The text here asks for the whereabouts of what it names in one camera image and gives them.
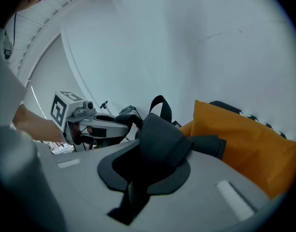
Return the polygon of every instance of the orange bag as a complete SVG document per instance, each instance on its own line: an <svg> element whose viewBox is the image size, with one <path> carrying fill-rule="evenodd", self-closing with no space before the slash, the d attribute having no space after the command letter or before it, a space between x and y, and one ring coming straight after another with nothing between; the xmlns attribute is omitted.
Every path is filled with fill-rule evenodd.
<svg viewBox="0 0 296 232"><path fill-rule="evenodd" d="M225 139L223 161L256 183L269 197L287 191L296 176L296 142L254 120L195 101L194 120L181 127L186 136Z"/></svg>

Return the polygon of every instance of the white ceiling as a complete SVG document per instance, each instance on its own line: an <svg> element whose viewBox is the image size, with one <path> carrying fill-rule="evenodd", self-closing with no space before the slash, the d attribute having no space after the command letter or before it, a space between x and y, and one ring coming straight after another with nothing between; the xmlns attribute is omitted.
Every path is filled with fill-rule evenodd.
<svg viewBox="0 0 296 232"><path fill-rule="evenodd" d="M73 0L42 0L32 7L17 13L14 30L14 16L6 25L11 44L14 43L14 51L9 59L9 66L15 74L18 74L20 65L29 46L42 27L63 7Z"/></svg>

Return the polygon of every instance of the person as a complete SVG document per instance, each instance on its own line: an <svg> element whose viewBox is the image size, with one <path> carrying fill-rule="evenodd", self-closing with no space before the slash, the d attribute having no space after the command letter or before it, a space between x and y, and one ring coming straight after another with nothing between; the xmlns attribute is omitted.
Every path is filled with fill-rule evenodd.
<svg viewBox="0 0 296 232"><path fill-rule="evenodd" d="M4 0L4 6L0 6L0 30L5 28L12 16L21 10L27 9L41 0ZM27 132L34 140L49 142L64 142L60 129L53 121L43 119L29 111L22 103L14 116L14 126Z"/></svg>

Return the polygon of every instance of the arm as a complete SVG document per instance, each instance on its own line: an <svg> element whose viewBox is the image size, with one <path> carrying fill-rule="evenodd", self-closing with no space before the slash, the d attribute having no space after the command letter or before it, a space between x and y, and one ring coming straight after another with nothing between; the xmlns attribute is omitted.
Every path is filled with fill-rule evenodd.
<svg viewBox="0 0 296 232"><path fill-rule="evenodd" d="M14 126L28 133L34 140L64 142L61 130L49 119L44 119L20 105L13 119Z"/></svg>

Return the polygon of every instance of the white wall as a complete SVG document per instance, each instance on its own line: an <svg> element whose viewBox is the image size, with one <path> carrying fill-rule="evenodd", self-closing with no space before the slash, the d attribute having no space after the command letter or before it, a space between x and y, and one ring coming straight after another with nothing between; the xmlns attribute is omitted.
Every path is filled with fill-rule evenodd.
<svg viewBox="0 0 296 232"><path fill-rule="evenodd" d="M61 37L52 43L39 61L24 98L25 106L30 111L44 117L36 103L31 85L47 119L51 119L50 110L55 91L71 91L80 97L85 97L70 69Z"/></svg>
<svg viewBox="0 0 296 232"><path fill-rule="evenodd" d="M76 79L114 112L144 115L163 94L185 124L195 99L220 100L296 140L296 33L274 0L92 0L62 38Z"/></svg>

